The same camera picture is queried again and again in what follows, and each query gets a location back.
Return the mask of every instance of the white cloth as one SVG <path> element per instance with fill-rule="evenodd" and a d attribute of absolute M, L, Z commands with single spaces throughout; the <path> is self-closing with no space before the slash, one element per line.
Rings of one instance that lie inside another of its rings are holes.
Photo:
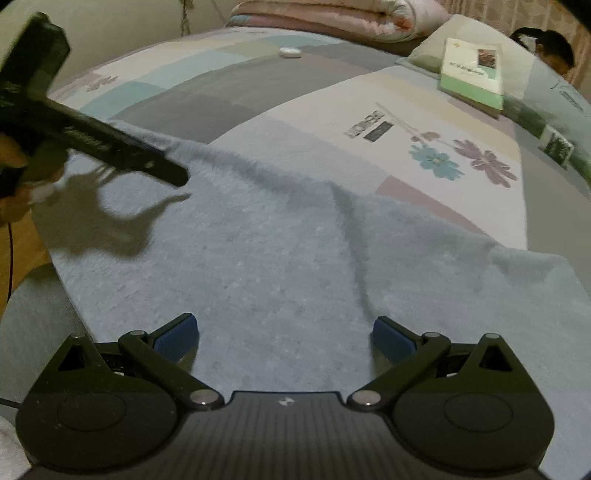
<path fill-rule="evenodd" d="M 14 426 L 0 417 L 0 480 L 16 480 L 30 467 Z"/>

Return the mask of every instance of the folded quilt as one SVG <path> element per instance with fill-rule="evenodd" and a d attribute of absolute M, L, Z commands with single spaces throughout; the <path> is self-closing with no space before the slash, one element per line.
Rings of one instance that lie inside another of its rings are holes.
<path fill-rule="evenodd" d="M 427 37 L 450 18 L 436 0 L 248 0 L 232 15 L 294 18 L 383 42 Z"/>

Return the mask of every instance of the white round object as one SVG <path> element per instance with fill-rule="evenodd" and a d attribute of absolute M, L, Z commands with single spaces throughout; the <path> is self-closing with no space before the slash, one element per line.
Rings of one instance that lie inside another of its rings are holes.
<path fill-rule="evenodd" d="M 279 49 L 279 55 L 285 59 L 299 59 L 301 58 L 301 50 L 293 47 L 281 47 Z"/>

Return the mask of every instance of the green book cover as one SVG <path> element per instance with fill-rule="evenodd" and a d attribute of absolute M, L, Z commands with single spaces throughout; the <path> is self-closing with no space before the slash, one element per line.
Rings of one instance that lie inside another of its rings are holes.
<path fill-rule="evenodd" d="M 501 52 L 499 45 L 448 38 L 440 89 L 490 115 L 499 116 L 503 110 Z"/>

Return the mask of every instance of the blue gripper pad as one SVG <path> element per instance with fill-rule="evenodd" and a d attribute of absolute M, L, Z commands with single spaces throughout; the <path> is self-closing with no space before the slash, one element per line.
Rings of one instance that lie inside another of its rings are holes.
<path fill-rule="evenodd" d="M 374 322 L 372 340 L 390 363 L 397 364 L 400 360 L 417 351 L 412 339 L 402 334 L 385 321 L 378 318 Z"/>
<path fill-rule="evenodd" d="M 172 363 L 178 363 L 199 342 L 197 319 L 191 313 L 182 316 L 176 319 L 179 322 L 175 326 L 154 340 L 154 351 Z"/>

